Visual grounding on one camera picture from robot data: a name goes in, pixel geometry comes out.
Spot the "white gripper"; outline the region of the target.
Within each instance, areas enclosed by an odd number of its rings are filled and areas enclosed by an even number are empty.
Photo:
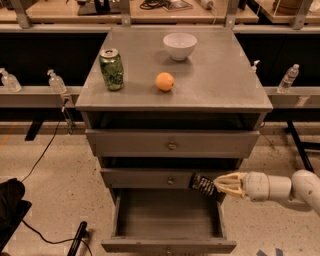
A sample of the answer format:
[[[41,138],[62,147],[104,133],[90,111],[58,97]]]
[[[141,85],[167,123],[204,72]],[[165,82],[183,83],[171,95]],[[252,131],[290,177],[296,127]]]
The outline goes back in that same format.
[[[269,196],[269,180],[264,173],[230,173],[217,177],[214,184],[219,192],[238,198],[245,196],[251,201],[266,201]]]

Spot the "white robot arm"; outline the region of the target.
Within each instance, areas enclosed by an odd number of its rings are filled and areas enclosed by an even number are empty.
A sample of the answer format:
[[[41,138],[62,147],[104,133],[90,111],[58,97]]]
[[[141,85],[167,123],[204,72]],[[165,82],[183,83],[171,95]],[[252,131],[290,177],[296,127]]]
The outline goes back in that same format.
[[[219,192],[253,202],[274,201],[283,207],[314,210],[320,215],[320,178],[311,171],[298,170],[291,177],[262,172],[236,172],[214,180]]]

